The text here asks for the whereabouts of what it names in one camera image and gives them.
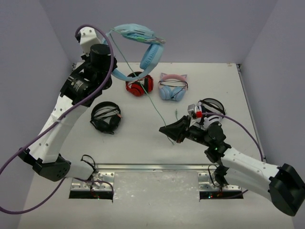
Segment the light blue headphones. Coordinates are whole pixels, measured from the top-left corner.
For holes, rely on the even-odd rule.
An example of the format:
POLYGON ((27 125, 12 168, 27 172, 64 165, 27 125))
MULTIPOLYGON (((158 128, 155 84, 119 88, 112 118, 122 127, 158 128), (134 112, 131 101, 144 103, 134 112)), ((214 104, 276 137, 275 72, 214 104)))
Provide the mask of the light blue headphones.
POLYGON ((111 28, 106 33, 106 36, 120 53, 127 66, 130 66, 130 63, 117 42, 114 40, 115 35, 121 36, 130 43, 133 42, 133 48, 141 47, 140 50, 143 51, 143 53, 140 59, 139 75, 132 73, 131 76, 127 76, 118 69, 113 70, 112 75, 125 82, 130 82, 132 79, 139 80, 149 75, 149 73, 151 73, 160 62, 166 39, 157 35, 148 27, 136 23, 126 23, 111 28))

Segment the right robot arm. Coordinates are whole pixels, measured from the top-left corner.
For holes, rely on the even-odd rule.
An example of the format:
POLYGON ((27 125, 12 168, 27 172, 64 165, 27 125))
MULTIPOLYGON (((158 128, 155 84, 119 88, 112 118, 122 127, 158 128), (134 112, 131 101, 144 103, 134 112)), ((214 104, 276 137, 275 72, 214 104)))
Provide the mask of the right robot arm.
POLYGON ((159 131, 177 143, 189 139, 207 146, 205 154, 218 164, 214 172, 221 186, 236 185, 246 188, 267 200, 286 215, 294 217, 305 200, 305 183, 295 168, 268 164, 243 154, 225 142, 220 124, 203 130, 191 124, 190 116, 160 127, 159 131))

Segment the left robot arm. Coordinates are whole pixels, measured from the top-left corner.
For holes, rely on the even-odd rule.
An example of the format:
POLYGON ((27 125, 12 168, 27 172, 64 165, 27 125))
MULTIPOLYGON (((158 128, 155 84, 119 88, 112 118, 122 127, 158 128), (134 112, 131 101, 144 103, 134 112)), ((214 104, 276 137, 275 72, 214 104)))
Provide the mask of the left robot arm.
POLYGON ((59 181, 65 177, 89 179, 94 168, 84 161, 71 162, 61 154, 61 147, 80 116, 102 90, 111 86, 111 72, 116 68, 113 49, 94 44, 88 57, 65 81, 56 105, 42 128, 41 137, 26 147, 19 157, 41 177, 59 181))

